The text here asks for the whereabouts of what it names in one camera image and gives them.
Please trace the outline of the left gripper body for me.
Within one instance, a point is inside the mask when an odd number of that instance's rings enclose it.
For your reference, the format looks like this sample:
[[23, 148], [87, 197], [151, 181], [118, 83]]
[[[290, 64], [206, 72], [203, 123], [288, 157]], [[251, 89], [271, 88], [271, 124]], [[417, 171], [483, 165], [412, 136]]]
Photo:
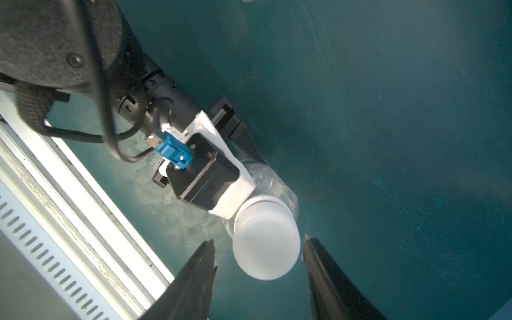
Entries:
[[[115, 96], [119, 100], [118, 114], [130, 122], [138, 118], [139, 109], [145, 110], [141, 131], [146, 135], [162, 131], [163, 125], [183, 133], [201, 111], [200, 106], [162, 71], [148, 71], [142, 75], [129, 72], [115, 76]], [[249, 156], [262, 161], [253, 143], [248, 127], [235, 114], [233, 105], [219, 98], [207, 112], [212, 124], [224, 140], [231, 141]], [[160, 187], [187, 188], [192, 182], [200, 187], [227, 188], [236, 182], [237, 171], [226, 157], [216, 151], [216, 159], [205, 158], [193, 162], [181, 171], [172, 171], [167, 178], [168, 164], [162, 163], [152, 181]]]

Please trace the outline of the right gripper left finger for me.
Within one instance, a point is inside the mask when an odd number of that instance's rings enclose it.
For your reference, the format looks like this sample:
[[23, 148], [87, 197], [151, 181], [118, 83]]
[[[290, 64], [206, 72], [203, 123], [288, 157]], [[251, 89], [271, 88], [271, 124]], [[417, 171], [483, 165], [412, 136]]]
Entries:
[[211, 239], [196, 249], [170, 286], [140, 318], [207, 319], [216, 271]]

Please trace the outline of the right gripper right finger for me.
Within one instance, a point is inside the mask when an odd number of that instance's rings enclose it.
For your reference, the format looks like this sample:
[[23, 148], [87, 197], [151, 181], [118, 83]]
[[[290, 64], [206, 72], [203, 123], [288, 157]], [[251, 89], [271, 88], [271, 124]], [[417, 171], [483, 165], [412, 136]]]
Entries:
[[385, 319], [316, 238], [303, 245], [314, 319]]

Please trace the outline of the white bottle cap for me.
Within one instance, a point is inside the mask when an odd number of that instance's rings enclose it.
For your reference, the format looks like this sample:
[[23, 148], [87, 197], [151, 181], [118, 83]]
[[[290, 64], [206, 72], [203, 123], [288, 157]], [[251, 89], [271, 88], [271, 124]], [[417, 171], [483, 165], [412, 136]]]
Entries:
[[273, 281], [296, 264], [301, 241], [291, 210], [279, 198], [259, 195], [239, 209], [232, 231], [233, 254], [254, 279]]

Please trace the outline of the round clear plastic bottle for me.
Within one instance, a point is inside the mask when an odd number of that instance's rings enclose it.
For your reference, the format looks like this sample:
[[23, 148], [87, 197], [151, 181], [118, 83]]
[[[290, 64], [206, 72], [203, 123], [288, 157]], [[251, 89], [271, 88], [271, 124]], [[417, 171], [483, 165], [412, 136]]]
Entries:
[[243, 210], [255, 202], [269, 197], [280, 200], [290, 210], [294, 220], [297, 220], [299, 214], [298, 197], [278, 174], [268, 165], [254, 159], [243, 159], [241, 162], [255, 183], [255, 189], [231, 219], [223, 219], [223, 224], [229, 237], [233, 238], [235, 222]]

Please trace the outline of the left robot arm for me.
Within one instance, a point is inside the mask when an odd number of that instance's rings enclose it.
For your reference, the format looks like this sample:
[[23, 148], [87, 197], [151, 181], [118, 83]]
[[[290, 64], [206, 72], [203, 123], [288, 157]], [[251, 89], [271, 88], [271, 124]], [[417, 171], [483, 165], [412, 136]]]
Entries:
[[[120, 142], [155, 129], [152, 121], [184, 131], [200, 106], [144, 52], [115, 1], [2, 1], [1, 89], [15, 95], [19, 114], [35, 132], [102, 143], [129, 163]], [[58, 101], [90, 95], [102, 133], [51, 127]]]

